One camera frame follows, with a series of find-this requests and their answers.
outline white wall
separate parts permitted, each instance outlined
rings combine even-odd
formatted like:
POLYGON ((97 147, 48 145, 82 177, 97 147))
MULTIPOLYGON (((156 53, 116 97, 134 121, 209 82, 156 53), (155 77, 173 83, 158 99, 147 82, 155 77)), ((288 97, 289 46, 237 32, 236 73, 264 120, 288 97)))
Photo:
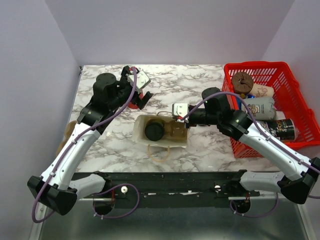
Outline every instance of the white wall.
MULTIPOLYGON (((263 56, 266 61, 285 61, 300 83, 301 92, 320 123, 320 1, 296 0, 263 56)), ((320 158, 320 147, 302 151, 320 158)), ((313 188, 320 196, 320 181, 313 188)), ((313 229, 320 239, 320 200, 306 203, 313 229)))
POLYGON ((0 1, 0 239, 28 239, 27 188, 53 160, 79 67, 43 0, 0 1))
POLYGON ((80 64, 260 60, 294 0, 46 0, 80 64))

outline white cable clip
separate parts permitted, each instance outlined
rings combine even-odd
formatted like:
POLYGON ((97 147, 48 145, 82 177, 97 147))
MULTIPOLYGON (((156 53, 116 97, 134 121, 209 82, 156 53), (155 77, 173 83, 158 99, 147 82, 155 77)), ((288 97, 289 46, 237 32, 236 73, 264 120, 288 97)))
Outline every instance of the white cable clip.
POLYGON ((269 135, 265 140, 268 142, 270 138, 271 138, 271 135, 269 135))

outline red basket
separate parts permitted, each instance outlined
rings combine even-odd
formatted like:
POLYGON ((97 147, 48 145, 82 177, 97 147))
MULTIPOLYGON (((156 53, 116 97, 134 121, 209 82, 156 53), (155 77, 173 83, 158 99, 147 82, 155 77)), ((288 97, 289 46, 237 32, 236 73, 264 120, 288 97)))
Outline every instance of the red basket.
MULTIPOLYGON (((285 62, 248 61, 243 63, 228 63, 224 66, 224 81, 222 91, 234 92, 231 78, 238 72, 246 72, 255 83, 273 87, 275 107, 283 111, 287 119, 292 119, 300 134, 294 142, 285 144, 297 151, 308 146, 320 145, 320 128, 314 112, 308 108, 299 90, 288 64, 285 62)), ((227 96, 232 109, 239 109, 234 96, 227 96)), ((231 138, 235 158, 262 157, 251 147, 231 138)))

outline marble countertop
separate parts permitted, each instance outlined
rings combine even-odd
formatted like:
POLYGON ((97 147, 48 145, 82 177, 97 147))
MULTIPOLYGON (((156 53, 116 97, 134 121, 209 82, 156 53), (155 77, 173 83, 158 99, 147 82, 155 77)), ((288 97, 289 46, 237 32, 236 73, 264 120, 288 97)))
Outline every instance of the marble countertop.
MULTIPOLYGON (((172 103, 195 105, 209 87, 221 89, 223 65, 136 65, 151 79, 144 89, 153 93, 143 110, 127 108, 115 118, 92 145, 77 172, 204 172, 204 171, 277 171, 265 158, 233 156, 230 139, 215 126, 193 127, 186 148, 172 148, 165 162, 148 156, 147 146, 132 141, 134 122, 139 115, 171 111, 172 103)), ((112 73, 119 80, 123 65, 85 65, 83 67, 70 120, 76 120, 90 101, 92 86, 102 73, 112 73)), ((167 154, 166 148, 150 147, 153 156, 167 154)))

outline screw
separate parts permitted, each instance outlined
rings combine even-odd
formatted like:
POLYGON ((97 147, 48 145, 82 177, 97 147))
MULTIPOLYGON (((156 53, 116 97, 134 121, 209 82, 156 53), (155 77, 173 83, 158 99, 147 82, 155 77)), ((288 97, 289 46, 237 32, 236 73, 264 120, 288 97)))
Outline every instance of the screw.
POLYGON ((218 193, 221 191, 221 187, 219 185, 214 186, 215 192, 218 193))
POLYGON ((128 192, 128 188, 127 188, 126 186, 123 186, 123 187, 121 188, 121 192, 122 192, 123 194, 127 193, 127 192, 128 192))

